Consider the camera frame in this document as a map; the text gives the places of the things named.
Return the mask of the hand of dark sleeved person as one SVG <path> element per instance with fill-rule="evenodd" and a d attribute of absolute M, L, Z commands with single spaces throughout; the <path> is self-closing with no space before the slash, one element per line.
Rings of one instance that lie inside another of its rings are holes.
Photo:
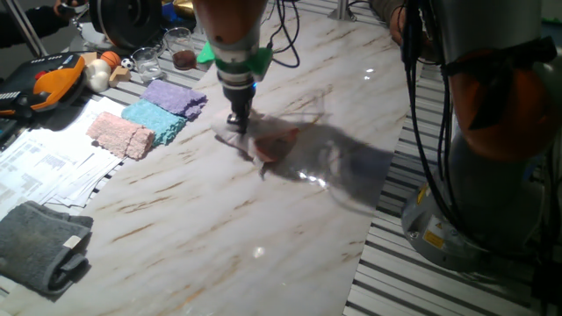
<path fill-rule="evenodd" d="M 88 9 L 88 5 L 88 0 L 57 0 L 54 8 L 60 15 L 75 16 L 85 12 Z"/>

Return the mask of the hand of olive sleeved person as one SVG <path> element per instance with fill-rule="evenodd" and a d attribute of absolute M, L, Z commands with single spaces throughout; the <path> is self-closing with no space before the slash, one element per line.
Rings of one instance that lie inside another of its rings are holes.
<path fill-rule="evenodd" d="M 401 46 L 403 42 L 402 34 L 406 22 L 406 12 L 404 6 L 397 7 L 393 11 L 388 24 L 391 37 L 398 46 Z"/>

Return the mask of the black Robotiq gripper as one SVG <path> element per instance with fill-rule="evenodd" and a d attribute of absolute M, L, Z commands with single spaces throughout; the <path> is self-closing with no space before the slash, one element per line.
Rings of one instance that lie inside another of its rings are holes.
<path fill-rule="evenodd" d="M 253 97 L 256 93 L 256 87 L 251 84 L 242 89 L 232 89 L 228 87 L 223 88 L 225 98 L 231 104 L 230 113 L 227 116 L 227 123 L 231 126 L 237 126 L 237 132 L 245 134 L 249 125 L 249 117 L 237 115 L 249 115 Z"/>

